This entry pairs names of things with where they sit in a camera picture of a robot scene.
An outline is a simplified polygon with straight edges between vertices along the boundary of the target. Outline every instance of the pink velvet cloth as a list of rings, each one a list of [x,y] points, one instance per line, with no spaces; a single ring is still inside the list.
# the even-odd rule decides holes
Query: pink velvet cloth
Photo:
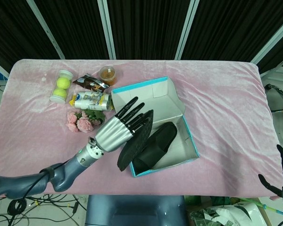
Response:
[[[74,182],[69,194],[190,194],[258,197],[273,195],[258,174],[282,187],[278,139],[258,68],[221,61],[20,60],[11,73],[0,105],[0,175],[38,173],[73,157],[90,134],[66,126],[71,107],[49,101],[57,73],[74,79],[112,65],[121,87],[169,76],[186,106],[185,117],[200,158],[133,178],[120,172],[120,150],[104,155]],[[74,91],[83,90],[73,84]],[[107,118],[114,112],[106,112]],[[45,193],[54,193],[49,184]]]

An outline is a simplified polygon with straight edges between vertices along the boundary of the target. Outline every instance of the black curtain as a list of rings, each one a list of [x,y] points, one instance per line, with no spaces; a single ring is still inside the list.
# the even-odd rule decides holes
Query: black curtain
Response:
[[[0,0],[0,65],[10,72],[23,58],[59,56],[26,0]]]
[[[283,24],[283,0],[201,0],[182,59],[249,62]]]
[[[283,61],[283,38],[257,64],[260,73],[277,67]]]
[[[108,0],[117,59],[174,59],[190,0]]]
[[[97,0],[35,0],[66,59],[109,59]]]

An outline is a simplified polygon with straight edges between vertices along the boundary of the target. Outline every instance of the floor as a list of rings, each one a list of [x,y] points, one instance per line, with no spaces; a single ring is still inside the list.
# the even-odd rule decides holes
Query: floor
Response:
[[[273,85],[276,85],[278,87],[280,87],[283,90],[283,74],[274,74],[273,76],[271,76],[269,79],[263,79],[263,84],[266,85],[268,83],[271,83]],[[267,93],[267,99],[268,99],[268,104],[270,106],[271,109],[280,109],[283,108],[283,101],[280,99],[280,97],[278,96],[278,94],[274,91],[274,90],[270,90]],[[283,143],[283,113],[275,113],[273,115],[273,119],[274,119],[274,126],[275,126],[275,130],[277,132],[278,138],[280,143]],[[34,196],[36,198],[48,198],[47,195],[36,195]],[[76,196],[77,199],[79,200],[79,202],[86,207],[87,206],[87,199],[88,196],[87,195],[77,195]],[[79,206],[77,212],[73,215],[72,219],[68,219],[69,216],[68,215],[72,215],[73,209],[71,208],[72,206],[74,206],[75,202],[74,201],[74,197],[72,195],[53,195],[51,197],[51,199],[53,201],[58,201],[59,202],[55,202],[55,204],[58,205],[62,205],[65,207],[57,207],[54,206],[52,204],[41,204],[41,205],[37,205],[38,203],[36,202],[28,202],[28,206],[24,212],[24,214],[29,217],[30,219],[26,219],[25,217],[23,217],[22,219],[16,219],[14,221],[15,224],[17,224],[18,226],[27,226],[27,225],[34,225],[34,226],[42,226],[42,225],[47,225],[47,226],[64,226],[64,225],[84,225],[85,222],[85,216],[86,216],[86,211]],[[3,199],[0,200],[0,214],[7,214],[7,208],[8,205],[10,203],[11,200],[9,199]],[[273,207],[275,209],[279,209],[279,210],[283,210],[283,200],[279,199],[277,201],[271,201],[268,197],[262,197],[260,198],[260,201],[270,207]],[[273,212],[269,212],[267,211],[267,215],[268,218],[270,219],[272,225],[278,225],[282,220],[283,217],[279,214],[273,213]],[[68,219],[66,221],[63,222],[53,222],[50,221],[48,219],[31,219],[34,217],[38,217],[38,218],[50,218],[53,219],[55,221],[61,221],[61,220],[65,220]],[[7,222],[3,221],[0,222],[0,226],[7,226]]]

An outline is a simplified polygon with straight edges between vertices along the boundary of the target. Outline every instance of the food container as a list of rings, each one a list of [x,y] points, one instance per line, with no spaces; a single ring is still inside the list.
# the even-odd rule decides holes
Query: food container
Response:
[[[60,70],[49,100],[58,104],[65,104],[73,77],[74,76],[71,72]]]
[[[92,91],[79,92],[75,99],[75,108],[109,111],[112,109],[111,95]]]
[[[110,85],[113,86],[117,81],[116,71],[111,66],[105,66],[100,70],[100,79]]]

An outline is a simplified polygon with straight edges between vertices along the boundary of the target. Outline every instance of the pink rose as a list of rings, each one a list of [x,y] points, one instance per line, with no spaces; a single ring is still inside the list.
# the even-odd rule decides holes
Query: pink rose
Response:
[[[77,120],[77,117],[75,115],[75,112],[68,112],[67,113],[67,121],[68,123],[75,123]]]
[[[82,111],[82,117],[88,118],[88,115],[86,115],[86,113],[84,111]]]
[[[78,132],[78,128],[76,127],[76,125],[74,123],[68,123],[67,124],[68,126],[68,129],[71,131],[71,132]]]
[[[99,125],[100,125],[100,120],[97,120],[97,119],[92,120],[92,124],[93,124],[94,126],[99,126]]]
[[[89,133],[93,131],[93,127],[91,123],[88,121],[88,119],[82,117],[77,121],[77,127],[80,131],[84,133]]]

